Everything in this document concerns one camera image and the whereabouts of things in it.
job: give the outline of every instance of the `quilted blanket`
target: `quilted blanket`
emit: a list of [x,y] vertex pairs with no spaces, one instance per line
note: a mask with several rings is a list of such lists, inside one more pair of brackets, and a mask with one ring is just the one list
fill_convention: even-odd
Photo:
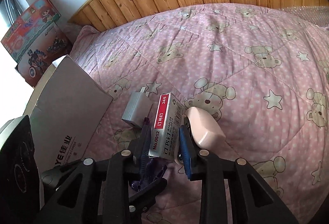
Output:
[[[263,7],[197,5],[103,33],[86,26],[71,57],[114,98],[86,157],[110,158],[138,136],[121,116],[146,87],[152,121],[165,92],[208,111],[226,135],[217,154],[245,158],[300,223],[328,195],[326,29]],[[145,223],[199,223],[201,184],[183,173],[168,165],[168,186]]]

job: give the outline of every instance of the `staples box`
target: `staples box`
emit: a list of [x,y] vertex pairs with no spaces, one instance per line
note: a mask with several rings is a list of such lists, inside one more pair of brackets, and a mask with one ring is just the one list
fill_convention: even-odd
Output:
[[70,56],[54,61],[26,106],[39,173],[82,158],[113,98]]
[[182,114],[183,106],[172,93],[160,96],[149,150],[150,157],[161,157],[174,161]]

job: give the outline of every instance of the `pink bedspread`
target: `pink bedspread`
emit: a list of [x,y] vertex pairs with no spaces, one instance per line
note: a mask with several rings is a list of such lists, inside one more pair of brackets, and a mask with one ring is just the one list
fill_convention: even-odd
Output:
[[[121,120],[133,91],[172,92],[226,134],[221,158],[247,159],[300,223],[329,192],[329,33],[292,14],[241,4],[159,13],[99,33],[85,27],[71,57],[110,95],[85,156],[109,158],[137,133]],[[199,223],[200,182],[171,163],[145,223]]]

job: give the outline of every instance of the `plastic wrap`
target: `plastic wrap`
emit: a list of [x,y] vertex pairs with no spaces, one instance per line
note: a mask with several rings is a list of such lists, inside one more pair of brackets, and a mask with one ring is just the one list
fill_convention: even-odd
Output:
[[321,27],[329,28],[329,7],[312,6],[312,7],[289,7],[282,8],[281,11],[292,13],[305,21],[316,24]]

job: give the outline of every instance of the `white star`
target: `white star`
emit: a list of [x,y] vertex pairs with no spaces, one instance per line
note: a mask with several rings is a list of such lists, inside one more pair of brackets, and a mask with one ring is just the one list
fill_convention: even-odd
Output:
[[222,45],[217,45],[215,42],[213,42],[213,44],[211,45],[208,45],[207,46],[209,48],[209,51],[210,52],[213,52],[213,51],[222,51],[221,48],[223,47]]
[[149,93],[155,93],[155,94],[158,94],[158,90],[157,90],[157,87],[160,87],[162,85],[162,83],[157,83],[156,80],[153,81],[153,83],[147,83],[146,86],[147,86],[147,89],[146,91],[149,92]]
[[312,172],[312,176],[314,177],[312,185],[315,185],[317,182],[321,182],[321,178],[320,178],[321,170],[322,170],[321,161],[319,161],[318,169]]
[[135,57],[140,57],[142,53],[143,53],[143,52],[140,52],[140,51],[135,52],[135,53],[134,53],[134,58],[135,58]]
[[257,27],[257,26],[249,25],[248,27],[249,27],[251,30],[255,30],[255,29],[259,30],[259,27]]
[[269,104],[267,105],[267,109],[271,109],[272,107],[277,107],[280,110],[282,110],[282,106],[280,104],[280,101],[282,100],[282,96],[275,95],[272,90],[269,90],[269,96],[264,97],[265,101],[268,101]]
[[300,61],[310,61],[310,59],[307,58],[307,53],[301,53],[301,52],[298,53],[299,55],[297,55],[296,57],[300,58]]

